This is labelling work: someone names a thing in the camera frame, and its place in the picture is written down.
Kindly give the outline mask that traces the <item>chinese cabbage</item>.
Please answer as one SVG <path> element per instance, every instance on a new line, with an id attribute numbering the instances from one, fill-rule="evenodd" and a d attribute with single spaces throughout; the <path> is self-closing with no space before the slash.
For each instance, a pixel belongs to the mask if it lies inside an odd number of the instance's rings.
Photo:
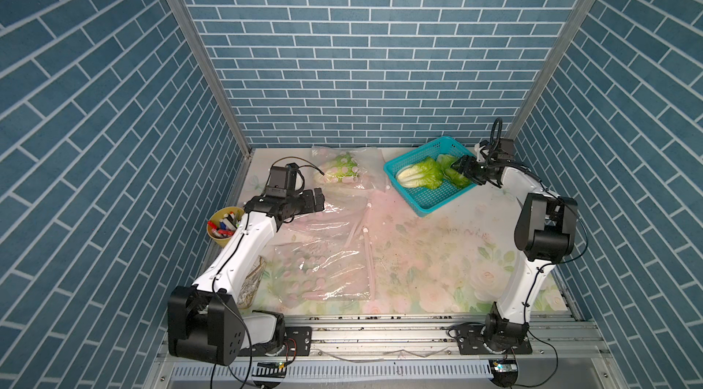
<path id="1" fill-rule="evenodd" d="M 361 175 L 359 164 L 350 153 L 342 153 L 328 160 L 321 169 L 324 172 L 321 176 L 324 183 L 353 183 Z"/>
<path id="2" fill-rule="evenodd" d="M 419 163 L 401 169 L 395 179 L 406 189 L 435 190 L 443 184 L 444 174 L 436 160 L 425 158 Z"/>
<path id="3" fill-rule="evenodd" d="M 459 157 L 447 154 L 440 154 L 436 159 L 437 163 L 441 166 L 444 179 L 450 182 L 455 188 L 462 190 L 471 186 L 472 181 L 452 167 L 452 165 L 459 160 Z"/>

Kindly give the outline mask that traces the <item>zip-top bag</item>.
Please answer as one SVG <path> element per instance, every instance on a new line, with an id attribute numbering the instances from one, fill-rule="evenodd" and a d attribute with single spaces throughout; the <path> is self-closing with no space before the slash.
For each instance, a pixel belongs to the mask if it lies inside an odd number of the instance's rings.
<path id="1" fill-rule="evenodd" d="M 324 174 L 316 173 L 314 183 L 323 189 L 346 191 L 386 191 L 388 179 L 384 159 L 378 147 L 332 149 L 313 147 L 311 161 Z"/>
<path id="2" fill-rule="evenodd" d="M 265 250 L 267 291 L 293 308 L 307 301 L 368 300 L 375 297 L 373 262 L 361 240 L 313 239 Z"/>
<path id="3" fill-rule="evenodd" d="M 302 239 L 344 243 L 349 246 L 362 231 L 373 209 L 372 200 L 365 195 L 330 193 L 326 195 L 321 212 L 302 215 L 286 226 L 287 233 Z"/>

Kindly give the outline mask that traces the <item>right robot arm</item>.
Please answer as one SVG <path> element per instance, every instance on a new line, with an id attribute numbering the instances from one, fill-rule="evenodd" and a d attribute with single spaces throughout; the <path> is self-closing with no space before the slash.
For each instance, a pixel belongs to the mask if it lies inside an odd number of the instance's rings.
<path id="1" fill-rule="evenodd" d="M 478 158 L 466 155 L 451 168 L 478 185 L 505 188 L 521 204 L 514 228 L 518 251 L 508 285 L 487 314 L 483 344 L 501 354 L 524 343 L 538 291 L 548 274 L 566 261 L 575 246 L 578 204 L 544 186 L 527 167 L 501 149 L 501 141 L 487 142 Z"/>

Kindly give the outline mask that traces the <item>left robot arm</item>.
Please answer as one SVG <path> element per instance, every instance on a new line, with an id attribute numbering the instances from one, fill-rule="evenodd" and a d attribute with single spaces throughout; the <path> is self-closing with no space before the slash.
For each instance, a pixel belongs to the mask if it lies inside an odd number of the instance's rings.
<path id="1" fill-rule="evenodd" d="M 265 245 L 281 226 L 299 215 L 324 210 L 322 189 L 284 197 L 256 196 L 230 242 L 190 286 L 174 288 L 168 299 L 170 355 L 229 365 L 240 354 L 273 354 L 284 348 L 284 317 L 275 312 L 241 314 L 237 299 Z"/>

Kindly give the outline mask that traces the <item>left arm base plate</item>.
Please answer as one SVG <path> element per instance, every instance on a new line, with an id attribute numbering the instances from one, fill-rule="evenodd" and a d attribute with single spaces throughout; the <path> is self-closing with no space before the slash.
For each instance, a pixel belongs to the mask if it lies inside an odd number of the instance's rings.
<path id="1" fill-rule="evenodd" d="M 309 356 L 312 343 L 311 326 L 287 327 L 285 333 L 277 332 L 269 343 L 256 343 L 252 350 L 243 349 L 242 357 L 288 357 Z"/>

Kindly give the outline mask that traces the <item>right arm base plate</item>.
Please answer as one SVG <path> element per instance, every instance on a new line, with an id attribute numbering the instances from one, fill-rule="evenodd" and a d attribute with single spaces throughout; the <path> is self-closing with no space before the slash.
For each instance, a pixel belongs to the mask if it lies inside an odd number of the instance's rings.
<path id="1" fill-rule="evenodd" d="M 484 331 L 485 326 L 481 323 L 465 322 L 451 326 L 446 334 L 457 343 L 460 355 L 526 355 L 533 352 L 527 338 L 518 343 L 514 338 L 494 335 L 488 340 Z"/>

